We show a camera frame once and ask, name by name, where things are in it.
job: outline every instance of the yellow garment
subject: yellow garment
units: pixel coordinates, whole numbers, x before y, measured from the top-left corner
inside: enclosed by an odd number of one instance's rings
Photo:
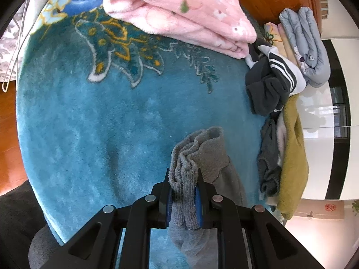
[[[276,46],[278,48],[279,53],[287,57],[287,54],[284,49],[284,45],[282,42],[282,38],[279,34],[278,27],[274,23],[265,23],[264,25],[264,31],[265,31],[265,39],[271,46]]]
[[[298,65],[296,57],[294,56],[293,49],[289,43],[288,37],[285,34],[285,30],[282,24],[278,24],[278,32],[282,38],[283,47],[285,49],[285,53],[287,54],[287,59],[290,60],[293,64]]]
[[[299,94],[289,97],[283,110],[287,129],[287,144],[280,177],[277,208],[286,219],[291,219],[302,198],[309,167],[304,150],[304,138],[296,102]]]

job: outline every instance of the blue blanket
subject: blue blanket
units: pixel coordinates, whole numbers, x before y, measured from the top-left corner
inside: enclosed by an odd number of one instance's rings
[[[173,147],[210,126],[224,129],[248,205],[263,204],[256,158],[265,119],[251,113],[245,61],[148,35],[101,4],[49,0],[19,78],[23,161],[57,240],[69,240],[104,205],[148,194]],[[188,268],[166,230],[152,232],[150,263]]]

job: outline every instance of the metal screw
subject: metal screw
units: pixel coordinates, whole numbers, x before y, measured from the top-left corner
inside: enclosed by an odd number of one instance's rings
[[[214,196],[212,197],[212,199],[213,199],[214,202],[222,202],[223,196],[217,194],[217,195],[214,195]]]
[[[154,196],[153,194],[146,195],[146,196],[145,196],[145,200],[146,200],[147,202],[153,202],[153,201],[156,200],[156,196]]]
[[[254,206],[254,210],[256,212],[264,212],[266,209],[264,208],[263,205],[257,204],[256,206]]]
[[[104,213],[111,213],[114,211],[114,207],[112,205],[106,205],[104,208],[102,208],[102,211]]]

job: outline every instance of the green plant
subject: green plant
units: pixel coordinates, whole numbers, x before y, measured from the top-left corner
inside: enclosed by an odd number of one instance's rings
[[[352,203],[353,211],[355,212],[355,215],[359,213],[359,200],[354,200]]]

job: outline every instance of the pink garment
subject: pink garment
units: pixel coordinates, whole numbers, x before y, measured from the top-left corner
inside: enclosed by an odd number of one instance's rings
[[[256,32],[238,0],[103,0],[111,17],[146,33],[172,37],[234,58],[248,54]]]

